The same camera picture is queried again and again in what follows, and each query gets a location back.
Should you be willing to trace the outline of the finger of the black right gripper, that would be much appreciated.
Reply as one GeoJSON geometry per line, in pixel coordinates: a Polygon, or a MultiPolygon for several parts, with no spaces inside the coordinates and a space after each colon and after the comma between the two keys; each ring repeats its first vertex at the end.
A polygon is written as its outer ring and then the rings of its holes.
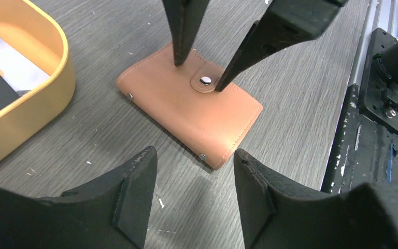
{"type": "Polygon", "coordinates": [[[274,0],[257,20],[216,83],[223,91],[241,72],[293,45],[318,39],[346,1],[274,0]]]}
{"type": "Polygon", "coordinates": [[[174,65],[186,61],[209,0],[162,0],[167,22],[172,35],[174,65]]]}

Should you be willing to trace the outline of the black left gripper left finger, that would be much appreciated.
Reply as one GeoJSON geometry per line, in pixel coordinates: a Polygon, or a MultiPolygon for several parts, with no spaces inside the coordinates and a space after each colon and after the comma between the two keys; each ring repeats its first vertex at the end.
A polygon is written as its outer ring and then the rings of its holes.
{"type": "Polygon", "coordinates": [[[58,197],[0,188],[0,248],[144,248],[157,166],[148,146],[58,197]]]}

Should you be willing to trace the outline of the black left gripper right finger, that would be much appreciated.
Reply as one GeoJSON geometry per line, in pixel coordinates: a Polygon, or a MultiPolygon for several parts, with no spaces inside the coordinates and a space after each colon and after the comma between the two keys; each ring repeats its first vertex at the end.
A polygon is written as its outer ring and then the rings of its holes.
{"type": "Polygon", "coordinates": [[[332,194],[243,149],[233,162],[245,248],[398,248],[398,184],[362,183],[332,194]]]}

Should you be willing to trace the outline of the tan leather card holder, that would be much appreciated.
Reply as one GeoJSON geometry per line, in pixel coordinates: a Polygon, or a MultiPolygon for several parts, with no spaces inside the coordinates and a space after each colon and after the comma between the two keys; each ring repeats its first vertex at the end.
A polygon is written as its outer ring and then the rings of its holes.
{"type": "Polygon", "coordinates": [[[180,140],[211,168],[221,168],[255,123],[263,106],[230,83],[223,91],[205,85],[222,68],[191,51],[185,63],[173,63],[173,47],[133,64],[116,81],[117,88],[180,140]]]}

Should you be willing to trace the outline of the yellow oval tray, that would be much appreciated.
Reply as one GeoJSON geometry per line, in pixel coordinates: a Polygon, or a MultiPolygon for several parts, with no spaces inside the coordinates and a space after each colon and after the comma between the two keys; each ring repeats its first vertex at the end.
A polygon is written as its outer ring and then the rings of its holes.
{"type": "Polygon", "coordinates": [[[64,110],[75,85],[59,24],[30,1],[0,1],[0,161],[64,110]]]}

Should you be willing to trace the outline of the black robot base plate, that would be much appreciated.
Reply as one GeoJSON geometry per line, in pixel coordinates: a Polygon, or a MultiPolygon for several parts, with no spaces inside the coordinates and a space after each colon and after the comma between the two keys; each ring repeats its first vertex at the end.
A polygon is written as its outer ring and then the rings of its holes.
{"type": "Polygon", "coordinates": [[[374,59],[396,43],[381,28],[371,33],[361,82],[346,91],[321,192],[398,184],[398,84],[382,76],[374,59]]]}

